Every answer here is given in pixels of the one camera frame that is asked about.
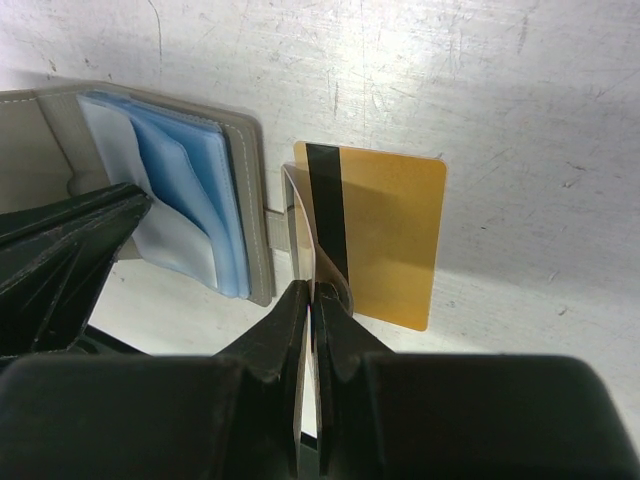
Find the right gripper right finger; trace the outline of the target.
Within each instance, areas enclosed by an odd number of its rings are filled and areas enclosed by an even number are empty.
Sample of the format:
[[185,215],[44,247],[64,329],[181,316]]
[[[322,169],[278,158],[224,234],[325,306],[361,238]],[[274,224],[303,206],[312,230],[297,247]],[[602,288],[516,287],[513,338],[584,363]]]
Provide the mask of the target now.
[[554,355],[396,353],[333,286],[312,304],[319,468],[329,479],[635,479],[600,377]]

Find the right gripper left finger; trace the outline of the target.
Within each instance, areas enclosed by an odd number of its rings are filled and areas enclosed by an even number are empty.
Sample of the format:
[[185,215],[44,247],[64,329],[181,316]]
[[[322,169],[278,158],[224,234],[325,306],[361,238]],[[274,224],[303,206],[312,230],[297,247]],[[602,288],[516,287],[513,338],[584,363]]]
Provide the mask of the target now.
[[309,287],[213,356],[32,355],[1,375],[5,479],[291,479]]

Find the gold card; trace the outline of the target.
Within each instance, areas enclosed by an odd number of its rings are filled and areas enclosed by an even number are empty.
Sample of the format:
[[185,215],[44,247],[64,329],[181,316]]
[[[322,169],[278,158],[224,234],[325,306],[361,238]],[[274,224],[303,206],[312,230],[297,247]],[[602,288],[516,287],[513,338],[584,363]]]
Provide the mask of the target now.
[[[349,283],[319,244],[309,171],[287,163],[282,167],[282,177],[295,278],[308,282],[311,300],[319,293],[320,283],[330,285],[337,294],[339,304],[348,314],[352,314],[354,299]],[[321,393],[321,385],[329,385],[331,379],[319,366],[317,322],[313,317],[309,321],[310,353],[307,359],[314,381],[319,474],[326,477],[333,433],[333,405],[330,396]]]
[[345,276],[353,313],[424,331],[447,166],[440,159],[298,141],[320,246]]

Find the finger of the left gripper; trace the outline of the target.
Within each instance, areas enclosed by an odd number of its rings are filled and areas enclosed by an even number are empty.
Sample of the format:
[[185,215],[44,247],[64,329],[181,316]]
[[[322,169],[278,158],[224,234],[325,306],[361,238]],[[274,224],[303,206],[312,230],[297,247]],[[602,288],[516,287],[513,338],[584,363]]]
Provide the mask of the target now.
[[1,355],[69,350],[122,247],[151,207],[117,184],[1,217]]

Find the grey card holder wallet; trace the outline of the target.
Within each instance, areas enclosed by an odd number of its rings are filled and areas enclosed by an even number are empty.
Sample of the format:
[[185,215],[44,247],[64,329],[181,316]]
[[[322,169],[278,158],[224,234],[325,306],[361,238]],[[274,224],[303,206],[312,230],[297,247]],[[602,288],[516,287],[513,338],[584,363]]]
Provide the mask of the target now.
[[266,207],[254,119],[109,83],[2,93],[3,212],[118,183],[152,201],[128,257],[270,304],[284,223]]

